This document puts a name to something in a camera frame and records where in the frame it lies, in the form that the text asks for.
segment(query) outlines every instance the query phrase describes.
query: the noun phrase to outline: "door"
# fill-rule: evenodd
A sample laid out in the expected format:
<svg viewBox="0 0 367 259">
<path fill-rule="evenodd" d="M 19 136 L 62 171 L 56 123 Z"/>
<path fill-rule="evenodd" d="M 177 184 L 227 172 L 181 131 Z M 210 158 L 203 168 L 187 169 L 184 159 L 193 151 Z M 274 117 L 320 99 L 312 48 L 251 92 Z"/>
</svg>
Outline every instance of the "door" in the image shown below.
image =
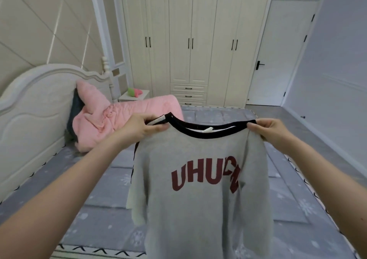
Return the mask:
<svg viewBox="0 0 367 259">
<path fill-rule="evenodd" d="M 152 90 L 145 0 L 122 0 L 134 87 Z"/>
<path fill-rule="evenodd" d="M 247 104 L 282 103 L 318 1 L 273 0 Z"/>
<path fill-rule="evenodd" d="M 217 1 L 207 93 L 208 106 L 224 105 L 240 8 L 241 0 Z"/>
<path fill-rule="evenodd" d="M 145 0 L 153 96 L 170 94 L 170 22 L 168 0 Z"/>
<path fill-rule="evenodd" d="M 172 83 L 189 83 L 192 0 L 170 0 Z"/>
<path fill-rule="evenodd" d="M 216 8 L 217 0 L 193 0 L 189 83 L 208 84 Z"/>
<path fill-rule="evenodd" d="M 254 72 L 253 61 L 268 0 L 242 0 L 225 107 L 241 108 L 246 103 Z"/>
</svg>

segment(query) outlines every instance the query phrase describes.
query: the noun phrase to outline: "cabinet door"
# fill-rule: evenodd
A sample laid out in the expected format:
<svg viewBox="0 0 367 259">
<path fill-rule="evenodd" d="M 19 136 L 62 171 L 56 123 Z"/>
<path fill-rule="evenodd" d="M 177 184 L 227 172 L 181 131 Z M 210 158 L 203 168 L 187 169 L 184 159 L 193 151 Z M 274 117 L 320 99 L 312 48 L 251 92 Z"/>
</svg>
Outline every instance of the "cabinet door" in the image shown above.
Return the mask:
<svg viewBox="0 0 367 259">
<path fill-rule="evenodd" d="M 168 0 L 145 0 L 153 96 L 170 94 L 170 22 Z"/>
<path fill-rule="evenodd" d="M 208 84 L 217 0 L 193 0 L 190 82 Z"/>
<path fill-rule="evenodd" d="M 241 0 L 218 0 L 207 95 L 208 106 L 223 106 Z"/>
<path fill-rule="evenodd" d="M 241 108 L 246 103 L 253 61 L 268 0 L 242 0 L 231 72 L 224 106 Z"/>
<path fill-rule="evenodd" d="M 192 0 L 170 0 L 172 83 L 189 83 Z"/>
<path fill-rule="evenodd" d="M 145 0 L 122 0 L 134 87 L 152 90 Z"/>
</svg>

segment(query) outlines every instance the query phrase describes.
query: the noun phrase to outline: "black handle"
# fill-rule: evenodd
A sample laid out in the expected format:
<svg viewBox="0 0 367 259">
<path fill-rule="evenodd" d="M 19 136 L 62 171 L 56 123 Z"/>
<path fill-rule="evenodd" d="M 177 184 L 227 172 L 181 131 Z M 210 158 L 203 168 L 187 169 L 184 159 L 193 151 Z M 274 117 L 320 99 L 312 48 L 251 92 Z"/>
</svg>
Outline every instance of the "black handle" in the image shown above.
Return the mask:
<svg viewBox="0 0 367 259">
<path fill-rule="evenodd" d="M 256 63 L 256 70 L 258 70 L 258 69 L 259 69 L 259 65 L 265 65 L 265 64 L 260 64 L 260 61 L 258 61 L 258 62 Z"/>
</svg>

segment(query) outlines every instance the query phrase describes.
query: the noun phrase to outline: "white nightstand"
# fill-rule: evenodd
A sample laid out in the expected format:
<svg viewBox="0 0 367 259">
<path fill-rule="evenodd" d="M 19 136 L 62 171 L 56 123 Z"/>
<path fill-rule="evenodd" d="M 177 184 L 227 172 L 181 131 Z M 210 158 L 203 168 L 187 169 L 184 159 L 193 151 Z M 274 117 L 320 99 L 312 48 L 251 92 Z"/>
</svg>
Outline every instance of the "white nightstand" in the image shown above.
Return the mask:
<svg viewBox="0 0 367 259">
<path fill-rule="evenodd" d="M 149 90 L 142 90 L 142 91 L 143 91 L 143 94 L 139 95 L 139 97 L 137 97 L 137 98 L 130 97 L 129 95 L 127 95 L 127 91 L 126 91 L 119 98 L 119 102 L 130 102 L 132 100 L 146 100 L 146 99 L 149 99 Z"/>
</svg>

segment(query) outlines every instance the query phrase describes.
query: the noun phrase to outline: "neckline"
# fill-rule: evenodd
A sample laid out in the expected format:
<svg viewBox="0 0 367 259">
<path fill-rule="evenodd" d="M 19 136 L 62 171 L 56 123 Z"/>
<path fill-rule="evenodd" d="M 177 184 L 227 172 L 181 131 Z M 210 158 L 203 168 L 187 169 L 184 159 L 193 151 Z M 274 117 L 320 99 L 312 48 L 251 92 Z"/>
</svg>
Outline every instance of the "neckline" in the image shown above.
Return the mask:
<svg viewBox="0 0 367 259">
<path fill-rule="evenodd" d="M 223 124 L 223 125 L 199 125 L 199 124 L 193 124 L 184 122 L 178 118 L 176 118 L 172 112 L 167 113 L 164 115 L 166 120 L 165 122 L 168 122 L 171 124 L 172 127 L 174 127 L 179 132 L 186 134 L 188 136 L 194 137 L 194 138 L 203 138 L 203 139 L 212 139 L 212 138 L 221 138 L 224 136 L 229 136 L 232 134 L 235 134 L 236 132 L 242 131 L 245 128 L 247 128 L 247 123 L 254 123 L 256 124 L 255 120 L 250 121 L 239 121 L 239 122 L 232 122 L 229 124 Z M 213 130 L 222 130 L 217 132 L 209 132 L 209 133 L 202 133 L 193 130 L 200 130 L 203 131 L 209 127 L 213 127 Z"/>
</svg>

